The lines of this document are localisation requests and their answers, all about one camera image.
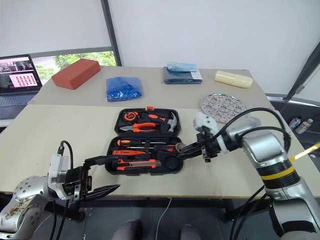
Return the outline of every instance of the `laptop keyboard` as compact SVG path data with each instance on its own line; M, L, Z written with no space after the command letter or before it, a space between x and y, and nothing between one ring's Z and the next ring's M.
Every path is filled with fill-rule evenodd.
M0 106L27 105L35 94L0 96Z

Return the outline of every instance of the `laptop screen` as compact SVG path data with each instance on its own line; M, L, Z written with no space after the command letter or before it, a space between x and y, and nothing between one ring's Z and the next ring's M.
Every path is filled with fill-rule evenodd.
M0 94L38 91L41 87L30 55L0 57Z

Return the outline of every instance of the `red sponge block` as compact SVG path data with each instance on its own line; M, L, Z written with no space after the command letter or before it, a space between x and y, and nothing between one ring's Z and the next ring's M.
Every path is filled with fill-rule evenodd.
M75 90L99 71L98 61L81 58L51 78L56 86Z

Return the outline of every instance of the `pliers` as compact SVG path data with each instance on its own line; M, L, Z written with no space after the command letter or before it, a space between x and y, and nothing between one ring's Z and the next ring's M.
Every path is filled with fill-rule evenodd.
M128 131L131 130L133 133L139 133L139 132L152 132L155 131L155 129L148 129L148 130L142 130L141 128L144 127L156 127L157 125L154 122L145 122L145 123L135 123L132 126L122 126L120 127L120 130Z

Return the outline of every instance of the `toolbox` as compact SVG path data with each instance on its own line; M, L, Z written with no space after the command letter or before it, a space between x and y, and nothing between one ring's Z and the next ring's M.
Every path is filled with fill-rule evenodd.
M181 130L177 111L173 109L126 108L117 118L107 156L117 160L105 164L113 175L176 174L184 161L178 159L175 145Z

